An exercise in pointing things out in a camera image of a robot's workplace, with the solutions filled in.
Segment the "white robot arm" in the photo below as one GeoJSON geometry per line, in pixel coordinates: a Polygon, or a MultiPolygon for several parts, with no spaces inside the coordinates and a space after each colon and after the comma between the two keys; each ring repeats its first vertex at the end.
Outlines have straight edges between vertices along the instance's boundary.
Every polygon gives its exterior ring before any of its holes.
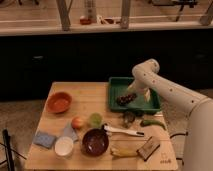
{"type": "Polygon", "coordinates": [[[132,69],[129,92],[148,95],[149,89],[188,114],[182,171],[213,171],[213,98],[183,87],[158,75],[155,59],[132,69]]]}

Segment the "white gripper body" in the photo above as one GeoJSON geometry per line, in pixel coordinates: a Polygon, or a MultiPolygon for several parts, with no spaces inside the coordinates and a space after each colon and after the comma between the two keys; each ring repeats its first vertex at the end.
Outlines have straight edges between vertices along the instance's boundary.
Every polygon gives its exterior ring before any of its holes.
{"type": "Polygon", "coordinates": [[[150,101],[150,89],[145,86],[141,86],[137,81],[133,81],[127,88],[128,93],[138,93],[144,97],[146,102],[150,101]]]}

